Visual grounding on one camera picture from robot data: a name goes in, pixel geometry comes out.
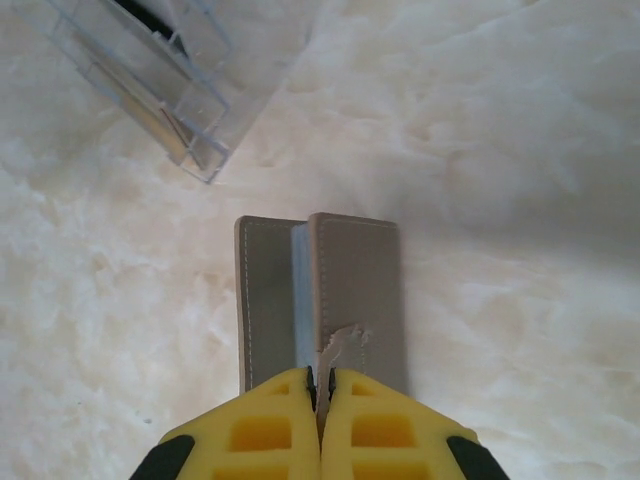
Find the beige card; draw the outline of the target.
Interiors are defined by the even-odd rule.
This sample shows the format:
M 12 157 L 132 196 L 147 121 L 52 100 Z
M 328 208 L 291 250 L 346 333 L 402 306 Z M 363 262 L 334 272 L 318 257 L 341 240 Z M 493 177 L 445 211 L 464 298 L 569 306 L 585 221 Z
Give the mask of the beige card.
M 175 129 L 169 125 L 166 115 L 145 106 L 135 97 L 123 94 L 121 108 L 126 111 L 155 141 L 174 157 L 182 157 L 187 152 L 186 143 Z

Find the clear acrylic box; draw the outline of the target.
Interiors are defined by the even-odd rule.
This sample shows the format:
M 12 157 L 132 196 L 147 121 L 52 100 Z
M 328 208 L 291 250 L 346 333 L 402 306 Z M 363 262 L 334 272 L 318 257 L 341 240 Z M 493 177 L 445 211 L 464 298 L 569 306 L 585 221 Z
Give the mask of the clear acrylic box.
M 187 147 L 169 158 L 210 183 L 308 45 L 322 0 L 11 3 L 120 108 L 129 94 L 162 111 Z

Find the light blue card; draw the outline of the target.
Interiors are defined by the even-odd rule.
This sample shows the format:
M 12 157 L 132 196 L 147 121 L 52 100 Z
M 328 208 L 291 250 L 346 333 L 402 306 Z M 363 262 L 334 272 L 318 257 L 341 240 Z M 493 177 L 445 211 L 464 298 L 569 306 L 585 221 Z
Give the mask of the light blue card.
M 291 230 L 295 359 L 317 372 L 311 232 L 308 223 Z

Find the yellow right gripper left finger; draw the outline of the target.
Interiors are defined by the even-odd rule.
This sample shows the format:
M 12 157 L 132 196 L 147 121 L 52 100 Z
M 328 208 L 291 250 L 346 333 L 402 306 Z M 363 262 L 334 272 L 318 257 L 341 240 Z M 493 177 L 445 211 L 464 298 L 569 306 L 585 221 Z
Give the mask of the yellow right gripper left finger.
M 312 369 L 280 373 L 174 428 L 129 480 L 320 480 Z

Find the grey leather card holder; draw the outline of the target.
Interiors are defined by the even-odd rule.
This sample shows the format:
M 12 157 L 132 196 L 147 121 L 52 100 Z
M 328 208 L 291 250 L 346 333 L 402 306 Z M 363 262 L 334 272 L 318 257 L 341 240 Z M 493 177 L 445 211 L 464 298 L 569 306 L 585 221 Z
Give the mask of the grey leather card holder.
M 311 232 L 316 378 L 347 368 L 409 393 L 399 228 L 331 213 L 236 221 L 240 390 L 298 367 L 291 230 L 303 223 Z

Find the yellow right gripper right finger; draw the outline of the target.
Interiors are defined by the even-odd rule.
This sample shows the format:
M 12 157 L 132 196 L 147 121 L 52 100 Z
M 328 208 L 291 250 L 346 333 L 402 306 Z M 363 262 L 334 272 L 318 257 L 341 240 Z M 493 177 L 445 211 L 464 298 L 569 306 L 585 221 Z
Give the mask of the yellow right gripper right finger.
M 366 375 L 334 368 L 321 480 L 506 480 L 477 434 Z

